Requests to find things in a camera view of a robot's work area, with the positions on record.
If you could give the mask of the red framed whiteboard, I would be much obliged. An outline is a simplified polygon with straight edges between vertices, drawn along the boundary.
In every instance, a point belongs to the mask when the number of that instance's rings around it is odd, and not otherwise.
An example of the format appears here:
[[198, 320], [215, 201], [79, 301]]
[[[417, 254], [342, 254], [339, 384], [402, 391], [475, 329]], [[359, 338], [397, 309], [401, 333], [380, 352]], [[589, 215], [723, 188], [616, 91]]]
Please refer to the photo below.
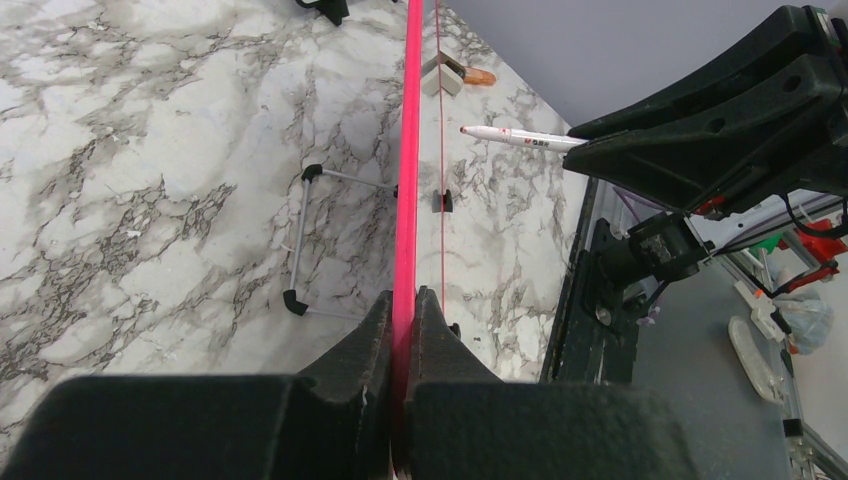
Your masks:
[[408, 4], [398, 161], [392, 328], [392, 460], [400, 479], [420, 479], [426, 445], [416, 389], [455, 330], [445, 320], [445, 92], [421, 92], [422, 65], [442, 51], [439, 1]]

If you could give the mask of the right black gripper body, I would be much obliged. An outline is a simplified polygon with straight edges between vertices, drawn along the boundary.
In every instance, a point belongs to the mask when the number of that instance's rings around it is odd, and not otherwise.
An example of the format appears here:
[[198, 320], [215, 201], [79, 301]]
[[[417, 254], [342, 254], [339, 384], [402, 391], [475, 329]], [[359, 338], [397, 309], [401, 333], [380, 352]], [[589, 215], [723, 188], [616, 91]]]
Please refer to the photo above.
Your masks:
[[722, 219], [808, 190], [847, 193], [847, 23], [782, 6], [676, 83], [572, 128], [566, 170]]

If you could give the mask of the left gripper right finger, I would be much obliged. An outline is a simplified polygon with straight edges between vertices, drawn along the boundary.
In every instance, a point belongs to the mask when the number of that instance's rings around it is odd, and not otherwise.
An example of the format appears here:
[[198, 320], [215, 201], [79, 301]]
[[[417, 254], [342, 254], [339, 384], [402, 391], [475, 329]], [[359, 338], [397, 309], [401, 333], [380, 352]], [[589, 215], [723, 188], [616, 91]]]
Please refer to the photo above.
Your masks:
[[421, 288], [404, 402], [412, 479], [695, 479], [677, 418], [629, 386], [506, 382]]

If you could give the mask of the red white marker pen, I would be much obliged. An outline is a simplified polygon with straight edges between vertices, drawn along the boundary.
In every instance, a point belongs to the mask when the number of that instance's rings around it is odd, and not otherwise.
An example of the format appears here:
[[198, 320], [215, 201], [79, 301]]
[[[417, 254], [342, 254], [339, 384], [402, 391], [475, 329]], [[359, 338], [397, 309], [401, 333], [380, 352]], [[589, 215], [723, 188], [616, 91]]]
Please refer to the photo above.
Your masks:
[[462, 126], [459, 132], [478, 140], [563, 154], [586, 143], [586, 140], [570, 136], [492, 126]]

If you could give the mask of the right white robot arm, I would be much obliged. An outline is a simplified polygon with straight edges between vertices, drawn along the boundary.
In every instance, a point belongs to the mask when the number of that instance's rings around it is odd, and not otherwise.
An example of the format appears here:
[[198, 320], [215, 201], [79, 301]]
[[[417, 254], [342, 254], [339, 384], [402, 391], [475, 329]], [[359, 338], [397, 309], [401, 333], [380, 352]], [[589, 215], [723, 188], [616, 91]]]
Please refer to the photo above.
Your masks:
[[782, 6], [695, 72], [573, 127], [567, 170], [688, 216], [718, 253], [847, 198], [847, 24]]

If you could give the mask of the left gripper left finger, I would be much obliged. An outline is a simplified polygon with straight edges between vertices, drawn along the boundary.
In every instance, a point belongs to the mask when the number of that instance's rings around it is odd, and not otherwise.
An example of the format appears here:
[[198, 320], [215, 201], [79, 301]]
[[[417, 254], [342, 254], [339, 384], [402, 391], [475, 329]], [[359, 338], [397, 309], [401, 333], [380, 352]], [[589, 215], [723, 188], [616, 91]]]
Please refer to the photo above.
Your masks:
[[5, 479], [385, 479], [392, 295], [295, 374], [85, 376], [53, 388]]

